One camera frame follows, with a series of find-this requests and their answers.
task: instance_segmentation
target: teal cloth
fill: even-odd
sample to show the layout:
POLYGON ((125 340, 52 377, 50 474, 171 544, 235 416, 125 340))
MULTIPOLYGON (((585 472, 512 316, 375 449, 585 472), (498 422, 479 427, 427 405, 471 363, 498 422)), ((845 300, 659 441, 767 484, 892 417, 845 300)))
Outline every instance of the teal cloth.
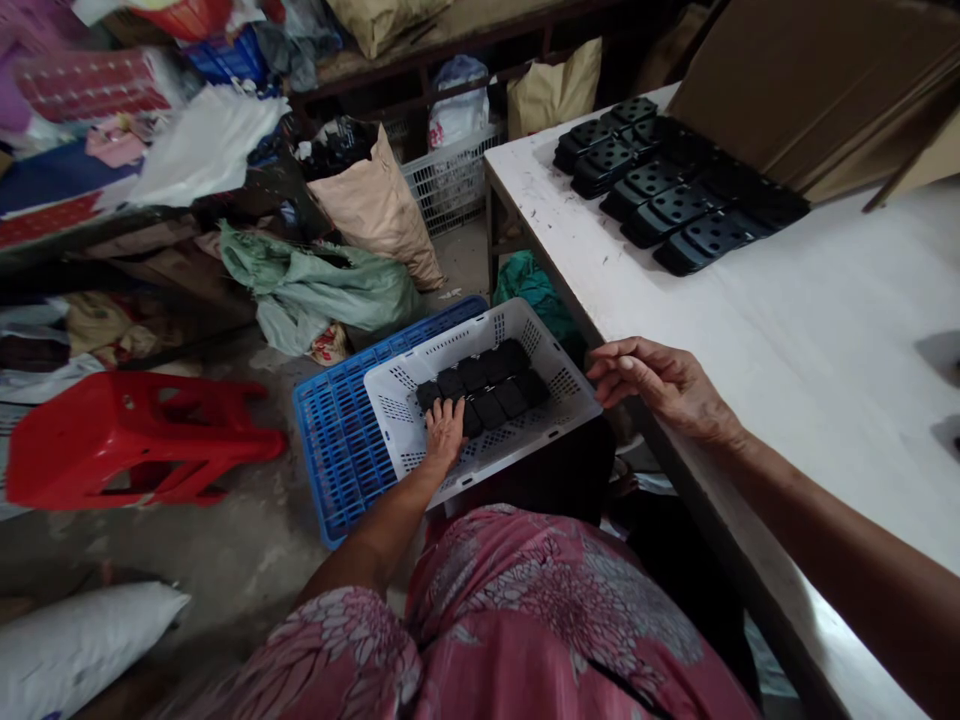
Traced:
POLYGON ((385 336, 424 315, 407 269, 366 250, 323 243, 311 252, 223 221, 220 252, 253 293, 267 342, 287 355, 308 352, 333 320, 385 336))
POLYGON ((582 370, 587 341, 577 330, 566 305, 529 250, 514 253, 497 275, 493 304, 499 305, 514 297, 522 297, 530 303, 560 346, 582 370))

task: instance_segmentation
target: white plastic basket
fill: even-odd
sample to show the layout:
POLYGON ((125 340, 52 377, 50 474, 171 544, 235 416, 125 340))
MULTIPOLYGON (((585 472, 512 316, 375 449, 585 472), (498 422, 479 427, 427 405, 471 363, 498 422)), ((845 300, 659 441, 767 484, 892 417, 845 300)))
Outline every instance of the white plastic basket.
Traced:
POLYGON ((483 212, 483 153, 500 144, 503 132, 502 125, 488 125, 400 168, 431 238, 458 228, 483 212))
POLYGON ((519 341, 550 399, 464 448, 459 464, 433 496, 430 507, 449 500, 561 435, 603 409, 594 390, 526 300, 513 298, 451 328, 367 372, 363 379, 397 477, 403 479, 426 455, 427 431, 416 390, 441 370, 507 338, 519 341))

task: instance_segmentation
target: table leg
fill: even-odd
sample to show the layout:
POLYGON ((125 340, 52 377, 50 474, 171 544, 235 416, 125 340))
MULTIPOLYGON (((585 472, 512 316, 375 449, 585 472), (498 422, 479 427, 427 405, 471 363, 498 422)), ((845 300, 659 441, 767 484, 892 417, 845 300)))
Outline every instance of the table leg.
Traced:
POLYGON ((487 272, 489 274, 487 288, 492 301, 493 291, 497 289, 497 275, 500 272, 500 256, 494 254, 494 246, 500 239, 500 199, 489 179, 485 184, 487 186, 487 272))

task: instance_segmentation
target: floor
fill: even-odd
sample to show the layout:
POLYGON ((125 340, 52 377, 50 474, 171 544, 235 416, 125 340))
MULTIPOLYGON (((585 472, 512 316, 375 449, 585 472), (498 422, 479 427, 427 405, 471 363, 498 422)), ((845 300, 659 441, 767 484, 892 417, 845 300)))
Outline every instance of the floor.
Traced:
MULTIPOLYGON (((480 219, 436 240, 448 280, 425 296, 430 312, 468 295, 486 296, 484 228, 480 219)), ((232 471, 221 481, 230 494, 210 508, 35 511, 2 522, 0 596, 51 602, 109 562, 118 571, 177 583, 192 597, 179 627, 152 651, 155 659, 189 668, 211 653, 245 656, 263 640, 328 555, 290 400, 294 387, 319 368, 267 347, 254 329, 219 348, 204 372, 265 385, 269 400, 252 407, 255 419, 286 431, 290 451, 274 462, 232 471)), ((401 589, 390 599, 402 608, 401 589)))

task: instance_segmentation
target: white sack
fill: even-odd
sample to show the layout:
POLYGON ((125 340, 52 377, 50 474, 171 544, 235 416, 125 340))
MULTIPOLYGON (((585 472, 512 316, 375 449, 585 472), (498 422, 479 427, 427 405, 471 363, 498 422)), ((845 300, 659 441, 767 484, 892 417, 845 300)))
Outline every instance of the white sack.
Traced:
POLYGON ((118 585, 0 626, 0 717, 66 720, 146 653, 189 600, 159 582, 118 585))

